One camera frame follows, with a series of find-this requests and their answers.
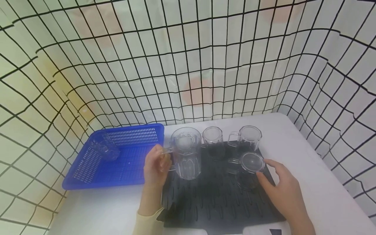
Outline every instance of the black drying mat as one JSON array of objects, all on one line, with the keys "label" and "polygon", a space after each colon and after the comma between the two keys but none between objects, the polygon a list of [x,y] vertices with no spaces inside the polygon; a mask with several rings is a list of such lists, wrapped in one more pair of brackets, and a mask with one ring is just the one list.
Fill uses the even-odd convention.
[{"label": "black drying mat", "polygon": [[[235,175],[227,173],[234,167],[227,159],[235,156],[235,148],[227,142],[225,146],[222,161],[213,161],[206,149],[201,149],[201,173],[194,180],[183,180],[176,172],[169,172],[162,194],[162,204],[167,208],[165,227],[204,229],[208,235],[222,235],[243,233],[251,225],[285,221],[259,184],[244,191]],[[275,185],[267,167],[264,174]]]}]

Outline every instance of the white grid backdrop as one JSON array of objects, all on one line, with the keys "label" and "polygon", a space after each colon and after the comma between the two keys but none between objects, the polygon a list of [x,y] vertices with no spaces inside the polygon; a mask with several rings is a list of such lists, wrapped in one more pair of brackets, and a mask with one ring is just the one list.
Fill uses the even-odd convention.
[{"label": "white grid backdrop", "polygon": [[0,234],[48,231],[94,130],[268,112],[376,223],[374,5],[0,0]]}]

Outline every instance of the left hand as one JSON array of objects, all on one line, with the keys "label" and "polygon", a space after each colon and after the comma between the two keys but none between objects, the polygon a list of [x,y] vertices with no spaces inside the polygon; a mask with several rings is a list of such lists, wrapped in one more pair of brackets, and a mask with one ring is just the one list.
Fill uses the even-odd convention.
[{"label": "left hand", "polygon": [[146,155],[144,166],[145,186],[163,187],[172,165],[170,154],[162,154],[163,147],[155,145]]}]

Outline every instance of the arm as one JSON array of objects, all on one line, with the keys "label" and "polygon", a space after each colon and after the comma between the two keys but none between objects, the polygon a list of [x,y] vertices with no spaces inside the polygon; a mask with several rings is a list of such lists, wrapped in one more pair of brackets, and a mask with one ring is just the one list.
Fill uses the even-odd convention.
[{"label": "arm", "polygon": [[157,221],[162,212],[162,188],[171,167],[169,154],[162,154],[163,148],[155,145],[145,158],[144,178],[140,207],[133,235],[161,235],[163,222]]},{"label": "arm", "polygon": [[257,178],[273,205],[287,219],[293,235],[315,235],[315,228],[308,217],[298,180],[281,163],[265,159],[274,167],[279,176],[279,184],[273,186],[264,174],[257,172]]}]

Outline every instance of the white table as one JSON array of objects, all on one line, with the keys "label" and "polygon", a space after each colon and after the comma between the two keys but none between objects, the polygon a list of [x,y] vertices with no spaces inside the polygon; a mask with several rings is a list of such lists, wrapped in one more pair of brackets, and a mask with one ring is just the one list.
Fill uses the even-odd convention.
[{"label": "white table", "polygon": [[[165,127],[165,143],[174,130],[190,126],[202,132],[218,126],[224,140],[231,131],[253,125],[262,131],[260,150],[265,158],[283,163],[299,180],[308,214],[317,234],[376,234],[376,227],[347,193],[324,162],[283,114],[273,113]],[[269,170],[278,183],[273,168]],[[135,224],[142,185],[70,192],[49,235],[130,235]],[[269,229],[290,234],[286,222],[245,228],[243,234],[270,235]],[[203,230],[165,229],[165,234],[205,235]]]}]

